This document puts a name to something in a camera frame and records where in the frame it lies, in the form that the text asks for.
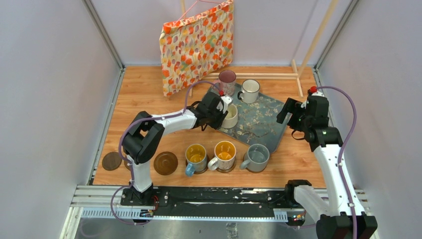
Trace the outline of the cream ribbed mug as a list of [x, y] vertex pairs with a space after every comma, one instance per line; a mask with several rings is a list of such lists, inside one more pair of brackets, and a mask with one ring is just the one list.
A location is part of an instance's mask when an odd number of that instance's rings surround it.
[[237, 107], [234, 104], [232, 104], [227, 109], [227, 115], [225, 119], [223, 120], [221, 127], [230, 129], [230, 128], [235, 127], [237, 122], [238, 122], [238, 110], [237, 110]]

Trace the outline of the white floral mug yellow inside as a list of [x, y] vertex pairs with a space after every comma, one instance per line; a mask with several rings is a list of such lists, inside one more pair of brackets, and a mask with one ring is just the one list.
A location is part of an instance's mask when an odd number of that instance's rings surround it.
[[214, 157], [208, 162], [208, 169], [229, 169], [236, 164], [236, 148], [229, 141], [221, 141], [214, 147]]

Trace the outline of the blue butterfly mug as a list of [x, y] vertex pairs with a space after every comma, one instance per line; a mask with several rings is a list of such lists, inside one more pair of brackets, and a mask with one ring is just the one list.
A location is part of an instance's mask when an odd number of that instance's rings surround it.
[[208, 155], [206, 149], [201, 144], [192, 144], [185, 151], [185, 158], [188, 160], [188, 166], [185, 174], [192, 177], [195, 171], [202, 171], [206, 166]]

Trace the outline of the grey ceramic mug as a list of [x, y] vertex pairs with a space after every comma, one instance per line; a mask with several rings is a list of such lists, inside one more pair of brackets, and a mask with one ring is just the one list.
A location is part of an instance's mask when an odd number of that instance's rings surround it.
[[269, 161], [270, 152], [268, 148], [262, 144], [253, 144], [246, 151], [240, 170], [247, 169], [252, 173], [262, 172]]

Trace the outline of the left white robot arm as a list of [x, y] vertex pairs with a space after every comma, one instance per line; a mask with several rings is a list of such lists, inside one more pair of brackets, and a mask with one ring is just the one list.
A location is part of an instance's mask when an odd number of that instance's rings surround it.
[[118, 152], [129, 163], [131, 179], [129, 187], [134, 191], [133, 199], [141, 206], [152, 201], [150, 159], [154, 156], [161, 138], [180, 130], [207, 126], [218, 129], [228, 114], [233, 98], [222, 92], [207, 92], [202, 100], [190, 106], [163, 115], [139, 112], [122, 134]]

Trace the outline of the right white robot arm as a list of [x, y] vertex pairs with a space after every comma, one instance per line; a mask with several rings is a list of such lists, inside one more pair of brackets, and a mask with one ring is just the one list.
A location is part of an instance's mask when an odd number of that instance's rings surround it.
[[323, 173], [328, 200], [319, 196], [307, 180], [290, 180], [285, 186], [287, 206], [302, 206], [316, 223], [319, 239], [369, 239], [378, 227], [366, 214], [348, 176], [340, 151], [344, 143], [337, 128], [328, 125], [328, 99], [309, 96], [302, 103], [288, 98], [277, 115], [278, 123], [304, 133]]

